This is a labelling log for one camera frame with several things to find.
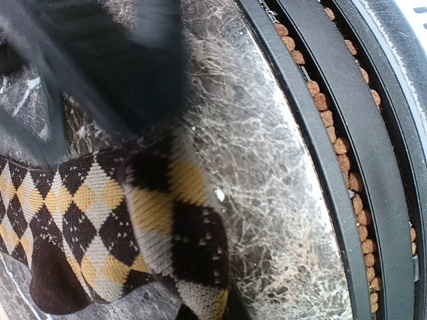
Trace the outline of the brown yellow argyle sock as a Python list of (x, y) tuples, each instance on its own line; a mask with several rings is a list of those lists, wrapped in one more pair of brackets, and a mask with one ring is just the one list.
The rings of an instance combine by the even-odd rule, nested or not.
[(32, 300), (67, 315), (157, 281), (178, 319), (223, 319), (228, 241), (188, 136), (104, 149), (52, 167), (1, 158), (1, 250)]

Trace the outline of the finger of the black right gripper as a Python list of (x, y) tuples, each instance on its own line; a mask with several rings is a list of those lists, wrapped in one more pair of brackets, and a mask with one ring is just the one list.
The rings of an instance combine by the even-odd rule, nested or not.
[(170, 126), (185, 109), (179, 1), (136, 1), (136, 25), (100, 1), (2, 1), (1, 73), (36, 68), (47, 104), (42, 139), (6, 111), (1, 128), (42, 164), (67, 151), (62, 96), (72, 96), (117, 143)]

